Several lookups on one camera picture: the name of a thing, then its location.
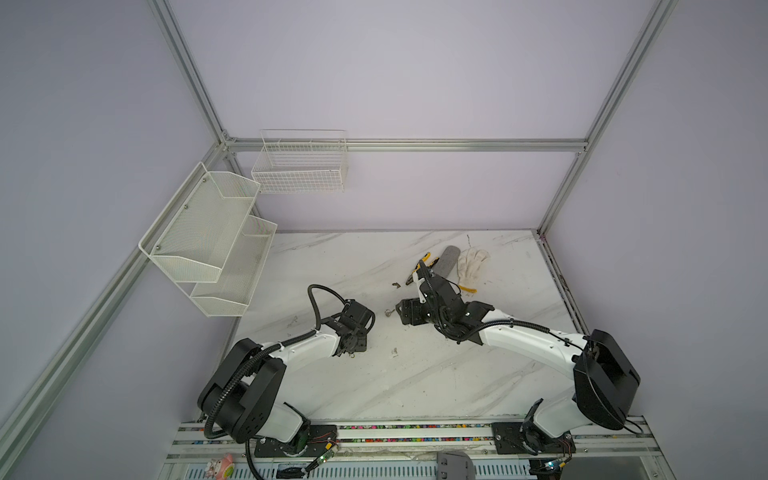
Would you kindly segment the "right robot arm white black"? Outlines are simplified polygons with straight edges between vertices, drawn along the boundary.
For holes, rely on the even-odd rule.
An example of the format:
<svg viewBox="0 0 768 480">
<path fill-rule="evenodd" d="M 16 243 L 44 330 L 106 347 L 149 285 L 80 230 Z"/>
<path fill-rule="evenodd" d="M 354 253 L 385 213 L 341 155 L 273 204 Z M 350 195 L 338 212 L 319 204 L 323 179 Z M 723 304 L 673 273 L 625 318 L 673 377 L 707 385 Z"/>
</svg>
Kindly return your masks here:
<svg viewBox="0 0 768 480">
<path fill-rule="evenodd" d="M 567 333 L 521 320 L 490 304 L 466 302 L 456 285 L 424 262 L 412 272 L 417 296 L 396 305 L 405 325 L 430 324 L 446 339 L 511 351 L 563 375 L 571 385 L 538 399 L 518 426 L 521 446 L 532 454 L 575 428 L 593 424 L 612 431 L 627 427 L 640 375 L 606 331 Z"/>
</svg>

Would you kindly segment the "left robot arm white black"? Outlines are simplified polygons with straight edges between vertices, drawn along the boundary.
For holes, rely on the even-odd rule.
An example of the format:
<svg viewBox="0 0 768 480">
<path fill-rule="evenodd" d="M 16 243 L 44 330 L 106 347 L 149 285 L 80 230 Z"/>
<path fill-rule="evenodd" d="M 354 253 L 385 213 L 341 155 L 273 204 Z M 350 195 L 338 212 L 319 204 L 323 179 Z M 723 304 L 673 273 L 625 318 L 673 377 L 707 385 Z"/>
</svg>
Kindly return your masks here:
<svg viewBox="0 0 768 480">
<path fill-rule="evenodd" d="M 198 397 L 204 437 L 301 444 L 310 421 L 279 402 L 286 375 L 319 360 L 365 352 L 375 320 L 372 310 L 347 300 L 340 312 L 304 334 L 265 345 L 249 338 L 236 342 Z"/>
</svg>

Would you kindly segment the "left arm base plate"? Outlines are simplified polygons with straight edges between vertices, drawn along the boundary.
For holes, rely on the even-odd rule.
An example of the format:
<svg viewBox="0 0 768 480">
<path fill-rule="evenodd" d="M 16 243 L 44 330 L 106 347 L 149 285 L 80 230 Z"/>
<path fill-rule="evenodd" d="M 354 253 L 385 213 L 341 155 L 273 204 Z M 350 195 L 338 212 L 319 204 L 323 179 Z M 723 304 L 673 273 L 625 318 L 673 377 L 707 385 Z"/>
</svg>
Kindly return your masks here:
<svg viewBox="0 0 768 480">
<path fill-rule="evenodd" d="M 310 425 L 287 443 L 267 437 L 252 439 L 250 451 L 255 458 L 315 458 L 327 450 L 328 444 L 335 443 L 337 437 L 336 425 Z"/>
</svg>

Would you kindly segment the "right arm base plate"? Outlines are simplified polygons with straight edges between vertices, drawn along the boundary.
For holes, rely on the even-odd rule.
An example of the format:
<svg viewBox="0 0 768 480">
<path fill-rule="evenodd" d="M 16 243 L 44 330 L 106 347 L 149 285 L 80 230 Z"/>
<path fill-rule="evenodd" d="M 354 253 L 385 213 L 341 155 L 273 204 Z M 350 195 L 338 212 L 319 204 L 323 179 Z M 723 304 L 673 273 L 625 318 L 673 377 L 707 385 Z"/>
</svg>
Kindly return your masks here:
<svg viewBox="0 0 768 480">
<path fill-rule="evenodd" d="M 523 422 L 496 422 L 491 424 L 491 430 L 498 454 L 569 455 L 575 450 L 569 432 L 557 438 L 550 438 L 535 426 L 528 426 Z"/>
</svg>

